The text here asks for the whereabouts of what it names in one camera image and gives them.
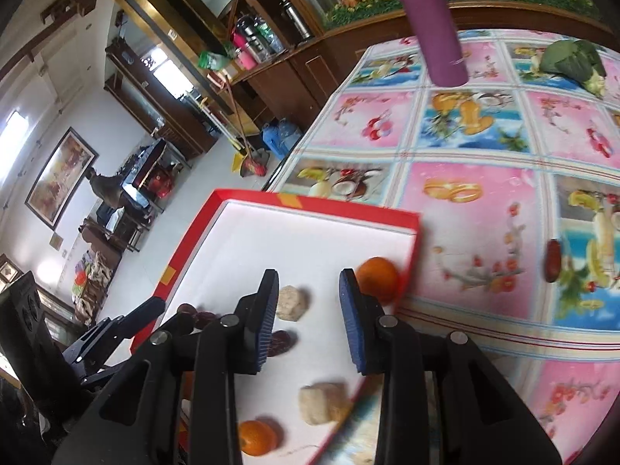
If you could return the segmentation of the dark red jujube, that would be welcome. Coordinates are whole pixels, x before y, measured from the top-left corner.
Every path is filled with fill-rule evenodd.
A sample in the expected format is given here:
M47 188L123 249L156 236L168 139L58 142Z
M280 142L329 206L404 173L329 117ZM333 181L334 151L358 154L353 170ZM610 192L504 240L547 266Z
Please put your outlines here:
M562 270L562 246L558 239L548 241L543 258L543 276L547 282L555 282Z
M219 316L211 312L197 312L193 316L193 326L197 330L201 331L204 330L205 327L208 326L208 324L217 320L217 318L219 318Z
M271 335L268 356L276 357L285 354L294 347L296 337L288 331L276 331Z

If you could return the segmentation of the orange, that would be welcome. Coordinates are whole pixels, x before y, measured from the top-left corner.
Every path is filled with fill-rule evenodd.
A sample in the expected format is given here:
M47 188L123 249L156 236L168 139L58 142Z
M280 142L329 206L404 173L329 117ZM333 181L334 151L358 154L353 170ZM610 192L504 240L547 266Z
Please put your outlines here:
M260 420L239 424L239 446L247 456L264 456L277 449L279 437L271 425Z
M374 297L381 305L388 305L396 299L400 288L400 271L391 260L369 258L354 273L363 295Z

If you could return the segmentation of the beige cake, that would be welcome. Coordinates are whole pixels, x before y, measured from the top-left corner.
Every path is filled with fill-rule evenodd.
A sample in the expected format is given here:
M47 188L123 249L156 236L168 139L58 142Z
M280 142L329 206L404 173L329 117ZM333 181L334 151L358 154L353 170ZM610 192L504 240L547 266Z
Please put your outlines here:
M280 320L298 321L308 310L308 297L296 287L286 286L279 291L276 316Z

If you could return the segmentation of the beige cake block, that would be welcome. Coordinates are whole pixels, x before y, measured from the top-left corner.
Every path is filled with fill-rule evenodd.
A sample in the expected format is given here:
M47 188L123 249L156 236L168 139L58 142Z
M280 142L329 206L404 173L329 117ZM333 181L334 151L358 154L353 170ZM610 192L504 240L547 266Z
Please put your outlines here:
M352 407L347 386L333 382L303 386L298 391L297 401L301 420L312 426L339 423Z

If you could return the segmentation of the red gift box tray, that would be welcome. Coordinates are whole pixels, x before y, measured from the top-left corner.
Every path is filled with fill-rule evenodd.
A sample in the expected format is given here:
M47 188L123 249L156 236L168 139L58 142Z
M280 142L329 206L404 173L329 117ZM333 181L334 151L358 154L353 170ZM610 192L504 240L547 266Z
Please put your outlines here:
M409 280L419 217L288 193L219 189L190 224L155 293L172 316L182 305L224 316L276 271L276 355L235 380L239 420L266 419L282 435L264 464L369 464L381 379L357 373L338 277L373 258L396 268L385 310Z

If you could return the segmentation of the red broom and dustpan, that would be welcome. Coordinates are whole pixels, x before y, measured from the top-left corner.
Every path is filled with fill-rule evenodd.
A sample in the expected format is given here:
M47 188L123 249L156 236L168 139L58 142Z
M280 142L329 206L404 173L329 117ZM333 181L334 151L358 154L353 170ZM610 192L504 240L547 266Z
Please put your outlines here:
M228 80L225 81L225 87L231 101L234 116L236 118L236 121L238 122L238 132L241 135L243 148L245 149L245 154L242 157L239 170L245 170L250 174L264 177L267 174L267 165L257 159L257 150L254 150L253 147L250 145L249 141L247 140L243 122L241 119L241 114L239 113L239 107L238 104L236 104L235 98L232 93L231 85Z

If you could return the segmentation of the colourful fruit print tablecloth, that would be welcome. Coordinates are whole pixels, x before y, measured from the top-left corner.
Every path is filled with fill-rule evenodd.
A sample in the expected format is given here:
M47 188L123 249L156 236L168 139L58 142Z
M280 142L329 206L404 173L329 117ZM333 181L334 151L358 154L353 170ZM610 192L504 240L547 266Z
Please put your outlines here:
M602 99L539 69L559 34L459 34L468 83L435 86L415 38L368 47L272 189L415 212L400 317L462 329L567 464L619 403L619 55ZM562 246L555 282L545 247Z

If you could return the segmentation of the purple thermos bottle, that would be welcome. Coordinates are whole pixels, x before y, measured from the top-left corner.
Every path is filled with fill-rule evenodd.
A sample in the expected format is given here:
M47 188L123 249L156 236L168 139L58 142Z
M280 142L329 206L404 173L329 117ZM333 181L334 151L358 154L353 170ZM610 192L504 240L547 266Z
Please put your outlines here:
M400 0L417 37L432 82L458 87L469 74L447 0Z

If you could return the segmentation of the pink bottle on counter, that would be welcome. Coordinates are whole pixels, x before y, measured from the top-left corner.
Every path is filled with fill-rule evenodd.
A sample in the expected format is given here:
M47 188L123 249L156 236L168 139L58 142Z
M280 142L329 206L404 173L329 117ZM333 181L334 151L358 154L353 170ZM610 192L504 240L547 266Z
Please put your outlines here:
M234 31L231 35L232 43L234 45L236 59L239 60L239 63L245 69L245 71L251 71L257 66L257 61L255 61L254 56L252 54L251 47L249 46L247 39L244 38L237 31Z

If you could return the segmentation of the green leafy vegetable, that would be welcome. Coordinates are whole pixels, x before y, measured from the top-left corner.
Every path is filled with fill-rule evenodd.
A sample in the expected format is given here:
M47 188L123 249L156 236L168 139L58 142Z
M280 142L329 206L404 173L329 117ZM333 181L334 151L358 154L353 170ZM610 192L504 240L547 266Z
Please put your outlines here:
M558 40L542 54L539 69L578 83L599 99L604 97L606 70L599 53L586 40Z

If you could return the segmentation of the framed wall painting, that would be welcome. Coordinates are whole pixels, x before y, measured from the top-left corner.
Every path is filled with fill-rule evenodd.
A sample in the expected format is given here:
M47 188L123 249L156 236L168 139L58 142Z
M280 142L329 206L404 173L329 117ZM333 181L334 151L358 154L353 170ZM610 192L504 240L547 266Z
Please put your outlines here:
M98 157L96 150L69 127L34 180L25 206L55 230L86 170Z

